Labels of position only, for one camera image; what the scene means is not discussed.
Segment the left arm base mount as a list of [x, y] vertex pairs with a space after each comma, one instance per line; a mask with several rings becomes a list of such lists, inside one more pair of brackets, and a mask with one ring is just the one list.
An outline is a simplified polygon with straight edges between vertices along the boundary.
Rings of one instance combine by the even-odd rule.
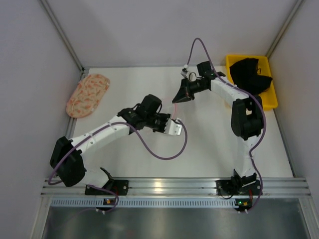
[[[129, 181], [128, 180], [111, 179], [109, 182], [107, 182], [107, 184], [105, 186], [102, 187], [102, 189], [109, 190], [118, 196], [125, 196], [128, 193]], [[111, 195], [111, 193], [104, 192], [104, 191], [86, 186], [85, 195], [100, 196], [100, 195]]]

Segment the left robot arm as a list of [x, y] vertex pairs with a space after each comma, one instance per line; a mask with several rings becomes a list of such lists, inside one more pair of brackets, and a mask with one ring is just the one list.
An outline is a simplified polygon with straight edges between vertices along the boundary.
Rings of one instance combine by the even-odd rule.
[[170, 114], [158, 113], [161, 100], [147, 95], [135, 108], [121, 110], [111, 120], [81, 136], [57, 140], [50, 165], [62, 183], [72, 187], [78, 183], [104, 187], [111, 179], [110, 173], [93, 163], [94, 153], [123, 136], [144, 127], [169, 135], [179, 135], [180, 125]]

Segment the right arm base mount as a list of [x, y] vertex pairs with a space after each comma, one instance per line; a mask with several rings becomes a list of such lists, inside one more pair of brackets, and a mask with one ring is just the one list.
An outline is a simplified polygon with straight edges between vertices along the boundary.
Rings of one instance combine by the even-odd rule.
[[248, 186], [239, 187], [231, 182], [230, 179], [216, 181], [217, 195], [224, 199], [230, 199], [233, 196], [258, 196], [261, 191], [260, 181]]

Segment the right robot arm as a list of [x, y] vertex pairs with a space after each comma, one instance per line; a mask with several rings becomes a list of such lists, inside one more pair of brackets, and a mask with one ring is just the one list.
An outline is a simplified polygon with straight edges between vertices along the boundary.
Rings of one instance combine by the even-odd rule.
[[183, 79], [172, 103], [192, 101], [196, 93], [210, 90], [231, 106], [231, 129], [237, 137], [237, 162], [231, 177], [232, 184], [237, 188], [254, 184], [257, 181], [257, 170], [251, 161], [251, 149], [264, 128], [261, 99], [252, 99], [238, 90], [224, 73], [214, 72], [208, 61], [198, 64], [197, 71], [192, 80], [193, 73], [189, 71], [188, 65], [183, 66]]

